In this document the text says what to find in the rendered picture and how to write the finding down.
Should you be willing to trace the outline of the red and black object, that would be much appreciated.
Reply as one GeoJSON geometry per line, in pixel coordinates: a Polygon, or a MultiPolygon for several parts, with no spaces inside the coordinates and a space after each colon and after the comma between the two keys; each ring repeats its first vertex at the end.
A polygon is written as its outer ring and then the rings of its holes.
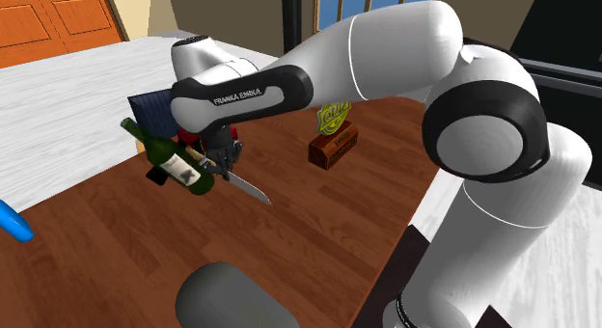
{"type": "Polygon", "coordinates": [[[202,143],[202,137],[199,134],[191,133],[183,128],[177,132],[178,143],[182,146],[195,147],[202,143]]]}

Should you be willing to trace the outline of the green wine bottle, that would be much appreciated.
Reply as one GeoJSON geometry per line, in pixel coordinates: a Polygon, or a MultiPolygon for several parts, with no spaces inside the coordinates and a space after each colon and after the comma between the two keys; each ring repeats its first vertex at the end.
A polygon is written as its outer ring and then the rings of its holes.
{"type": "Polygon", "coordinates": [[[203,195],[214,186],[213,175],[204,172],[198,162],[173,140],[149,135],[131,118],[124,118],[121,127],[144,144],[147,160],[153,167],[162,170],[192,194],[203,195]]]}

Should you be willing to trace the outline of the small black object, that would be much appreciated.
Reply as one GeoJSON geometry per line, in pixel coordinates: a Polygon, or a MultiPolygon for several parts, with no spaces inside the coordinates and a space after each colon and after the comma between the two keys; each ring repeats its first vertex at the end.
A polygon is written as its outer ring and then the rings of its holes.
{"type": "Polygon", "coordinates": [[[158,167],[152,167],[147,173],[146,178],[153,181],[155,184],[162,186],[165,184],[169,175],[158,167]]]}

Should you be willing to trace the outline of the dark blue box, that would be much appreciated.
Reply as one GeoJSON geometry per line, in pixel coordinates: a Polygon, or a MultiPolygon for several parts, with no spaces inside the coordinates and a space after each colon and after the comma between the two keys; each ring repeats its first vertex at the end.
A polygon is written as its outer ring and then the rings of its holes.
{"type": "Polygon", "coordinates": [[[171,90],[159,90],[129,96],[128,102],[136,122],[149,135],[159,138],[175,137],[180,129],[171,112],[171,90]]]}

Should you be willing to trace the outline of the yellow shield trophy wooden base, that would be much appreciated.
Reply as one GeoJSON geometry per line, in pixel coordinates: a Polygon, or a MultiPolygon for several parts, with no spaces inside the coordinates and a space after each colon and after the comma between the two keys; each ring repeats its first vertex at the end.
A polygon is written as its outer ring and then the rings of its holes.
{"type": "Polygon", "coordinates": [[[350,102],[323,105],[317,112],[318,135],[308,145],[308,161],[328,171],[358,140],[358,128],[346,117],[350,102]]]}

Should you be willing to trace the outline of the grey cylinder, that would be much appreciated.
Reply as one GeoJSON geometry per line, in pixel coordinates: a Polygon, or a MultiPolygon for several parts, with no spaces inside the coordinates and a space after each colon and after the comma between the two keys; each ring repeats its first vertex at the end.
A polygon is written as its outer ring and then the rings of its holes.
{"type": "Polygon", "coordinates": [[[300,328],[286,307],[222,261],[203,265],[187,277],[175,311],[182,328],[300,328]]]}

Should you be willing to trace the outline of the orange wooden cabinet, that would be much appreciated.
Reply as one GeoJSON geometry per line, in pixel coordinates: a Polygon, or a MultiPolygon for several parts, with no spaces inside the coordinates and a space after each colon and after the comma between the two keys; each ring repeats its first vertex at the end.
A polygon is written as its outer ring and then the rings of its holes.
{"type": "Polygon", "coordinates": [[[109,0],[0,0],[0,68],[123,40],[109,0]]]}

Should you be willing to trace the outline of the dark robot stand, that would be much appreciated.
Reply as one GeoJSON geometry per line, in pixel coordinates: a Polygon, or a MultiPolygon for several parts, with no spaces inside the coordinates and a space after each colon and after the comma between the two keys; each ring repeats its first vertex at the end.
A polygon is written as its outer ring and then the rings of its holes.
{"type": "Polygon", "coordinates": [[[415,226],[405,229],[349,328],[416,328],[399,319],[397,300],[428,245],[415,226]]]}

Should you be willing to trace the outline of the blue rounded object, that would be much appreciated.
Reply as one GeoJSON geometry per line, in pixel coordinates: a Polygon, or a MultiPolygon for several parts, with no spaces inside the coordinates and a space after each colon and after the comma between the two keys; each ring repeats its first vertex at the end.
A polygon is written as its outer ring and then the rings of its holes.
{"type": "Polygon", "coordinates": [[[27,242],[34,236],[28,223],[2,200],[0,200],[0,228],[19,242],[27,242]]]}

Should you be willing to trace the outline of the black appliance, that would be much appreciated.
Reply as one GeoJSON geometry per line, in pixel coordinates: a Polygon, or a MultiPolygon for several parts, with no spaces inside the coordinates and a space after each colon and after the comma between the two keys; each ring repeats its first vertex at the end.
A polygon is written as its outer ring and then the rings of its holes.
{"type": "Polygon", "coordinates": [[[588,142],[585,185],[602,191],[602,0],[534,0],[511,51],[532,74],[547,121],[588,142]]]}

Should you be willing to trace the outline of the wooden handled kitchen knife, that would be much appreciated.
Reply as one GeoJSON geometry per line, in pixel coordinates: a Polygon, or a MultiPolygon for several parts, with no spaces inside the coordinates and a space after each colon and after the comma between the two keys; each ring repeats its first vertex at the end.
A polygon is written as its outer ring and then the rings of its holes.
{"type": "MultiPolygon", "coordinates": [[[[217,164],[214,161],[207,158],[205,155],[195,151],[190,146],[187,146],[185,148],[185,151],[188,154],[190,154],[193,158],[197,159],[199,161],[199,165],[201,167],[206,168],[208,166],[213,166],[213,167],[217,166],[217,164]]],[[[245,191],[249,195],[256,197],[257,199],[261,200],[262,202],[264,202],[268,205],[271,204],[271,201],[269,200],[269,198],[261,190],[259,190],[255,185],[251,184],[250,182],[246,181],[243,178],[240,178],[239,176],[237,176],[236,174],[234,174],[230,171],[226,171],[226,173],[229,176],[227,179],[227,182],[240,188],[241,190],[245,191]]]]}

